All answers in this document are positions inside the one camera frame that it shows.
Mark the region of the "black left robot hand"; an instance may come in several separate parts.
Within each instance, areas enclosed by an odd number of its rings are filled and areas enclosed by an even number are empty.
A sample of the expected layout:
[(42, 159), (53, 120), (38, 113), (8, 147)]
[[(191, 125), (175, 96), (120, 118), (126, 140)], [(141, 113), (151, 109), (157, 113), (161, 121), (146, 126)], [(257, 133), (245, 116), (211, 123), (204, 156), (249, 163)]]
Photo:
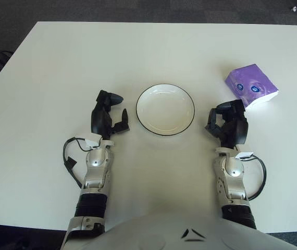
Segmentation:
[(96, 106), (91, 113), (91, 132), (102, 136), (103, 140), (110, 140), (113, 134), (129, 131), (128, 113), (122, 111), (121, 121), (112, 125), (109, 114), (111, 107), (120, 104), (123, 98), (117, 94), (100, 90)]

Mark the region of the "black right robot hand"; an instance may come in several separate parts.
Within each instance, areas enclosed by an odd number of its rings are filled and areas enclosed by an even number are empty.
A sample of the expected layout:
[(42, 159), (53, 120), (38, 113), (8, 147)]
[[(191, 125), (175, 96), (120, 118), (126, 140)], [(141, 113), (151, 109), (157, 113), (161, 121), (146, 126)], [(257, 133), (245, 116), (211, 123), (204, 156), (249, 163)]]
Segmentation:
[(205, 129), (220, 140), (221, 147), (233, 149), (244, 144), (248, 133), (248, 121), (241, 99), (219, 104), (209, 113)]

